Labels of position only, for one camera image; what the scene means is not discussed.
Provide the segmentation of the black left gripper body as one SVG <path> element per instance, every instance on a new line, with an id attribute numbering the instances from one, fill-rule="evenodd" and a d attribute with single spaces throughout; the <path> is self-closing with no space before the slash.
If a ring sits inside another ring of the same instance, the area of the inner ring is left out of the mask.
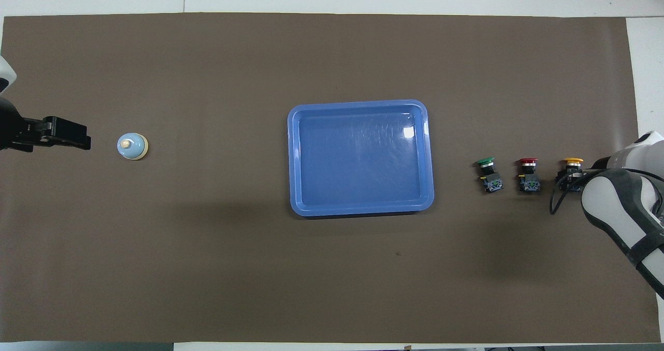
<path id="1" fill-rule="evenodd" d="M 1 150 L 9 148 L 22 129 L 23 117 L 11 102 L 1 98 Z"/>

